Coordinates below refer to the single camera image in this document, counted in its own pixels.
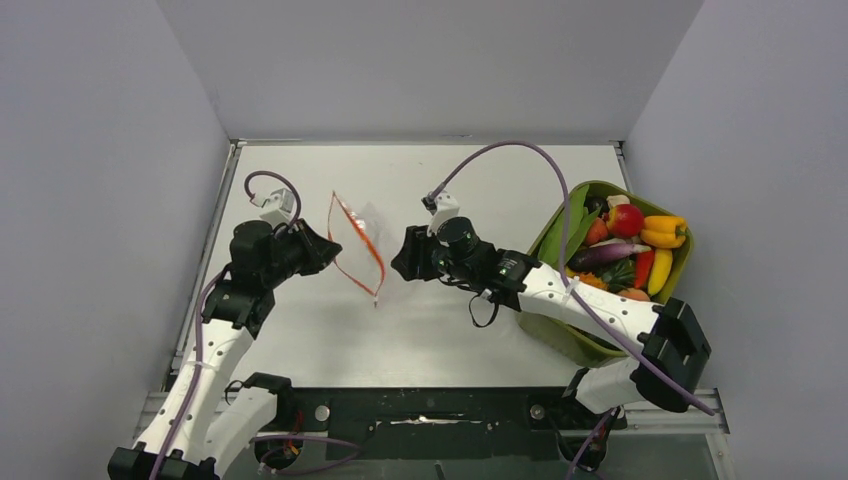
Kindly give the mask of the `clear orange zip bag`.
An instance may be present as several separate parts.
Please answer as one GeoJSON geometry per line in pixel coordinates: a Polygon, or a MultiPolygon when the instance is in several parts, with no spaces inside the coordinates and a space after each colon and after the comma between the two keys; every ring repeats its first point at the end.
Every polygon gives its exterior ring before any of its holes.
{"type": "Polygon", "coordinates": [[[373,202],[353,204],[333,190],[327,210],[327,237],[342,246],[336,269],[378,309],[389,282],[392,237],[373,202]]]}

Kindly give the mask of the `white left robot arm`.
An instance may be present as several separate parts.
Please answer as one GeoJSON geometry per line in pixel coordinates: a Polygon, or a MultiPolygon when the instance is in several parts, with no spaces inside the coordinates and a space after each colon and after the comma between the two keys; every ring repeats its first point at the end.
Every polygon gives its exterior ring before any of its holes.
{"type": "Polygon", "coordinates": [[[220,479],[259,430],[286,408],[289,379],[254,374],[236,400],[216,411],[234,370],[275,306],[274,290],[315,275],[342,252],[306,221],[238,225],[230,260],[203,289],[194,347],[154,419],[134,445],[112,454],[112,479],[220,479]]]}

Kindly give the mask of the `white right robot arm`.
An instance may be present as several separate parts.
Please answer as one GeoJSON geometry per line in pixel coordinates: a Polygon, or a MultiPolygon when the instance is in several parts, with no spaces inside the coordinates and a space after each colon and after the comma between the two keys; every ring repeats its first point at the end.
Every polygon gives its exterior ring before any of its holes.
{"type": "Polygon", "coordinates": [[[631,300],[569,279],[535,257],[481,240],[462,216],[436,233],[408,227],[391,266],[406,281],[455,280],[497,306],[578,327],[624,351],[626,359],[574,375],[562,400],[572,425],[641,401],[672,413],[715,413],[694,393],[711,349],[679,300],[631,300]]]}

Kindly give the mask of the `purple eggplant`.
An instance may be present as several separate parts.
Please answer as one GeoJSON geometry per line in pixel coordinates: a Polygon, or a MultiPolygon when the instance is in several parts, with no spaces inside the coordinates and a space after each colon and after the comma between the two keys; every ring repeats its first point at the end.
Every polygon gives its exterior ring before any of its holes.
{"type": "Polygon", "coordinates": [[[650,250],[650,246],[643,244],[605,244],[579,250],[569,259],[567,266],[578,272],[592,271],[631,255],[645,253],[650,250]]]}

